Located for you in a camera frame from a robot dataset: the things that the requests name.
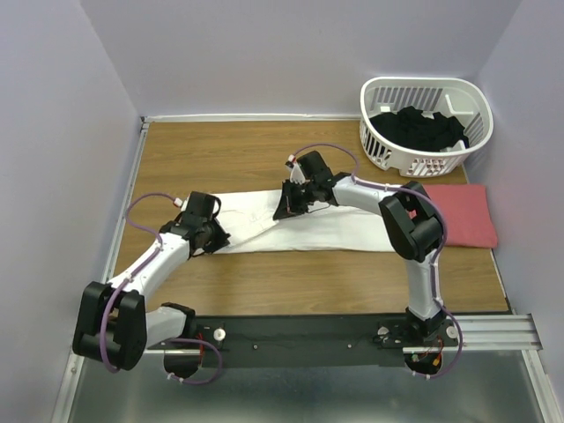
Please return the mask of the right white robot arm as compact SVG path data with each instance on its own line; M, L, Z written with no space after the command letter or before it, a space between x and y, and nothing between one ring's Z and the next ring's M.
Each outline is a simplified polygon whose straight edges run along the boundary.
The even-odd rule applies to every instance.
M447 229L422 185L381 185L345 172L333 174L317 151L291 155L286 166L290 177L282 184L273 218L304 215L315 203L352 207L381 217L390 244L407 269L409 302L404 333L415 345L435 338L446 320L438 262Z

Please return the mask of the white printed t-shirt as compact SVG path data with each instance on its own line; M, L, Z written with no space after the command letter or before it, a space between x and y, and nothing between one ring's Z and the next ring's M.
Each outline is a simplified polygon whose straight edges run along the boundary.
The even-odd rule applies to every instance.
M352 207L317 203L311 213L275 220L281 191L259 190L219 194L218 221L230 234L221 254L279 251L393 250L382 218Z

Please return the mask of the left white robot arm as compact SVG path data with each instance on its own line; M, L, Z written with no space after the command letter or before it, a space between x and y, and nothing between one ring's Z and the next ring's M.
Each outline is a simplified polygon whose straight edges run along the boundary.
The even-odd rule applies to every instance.
M230 235L219 223L218 197L193 191L167 200L179 213L152 232L152 245L125 271L82 293L72 351L112 373L131 370L162 341L184 348L200 339L193 309L168 302L149 312L147 303L180 265L228 246Z

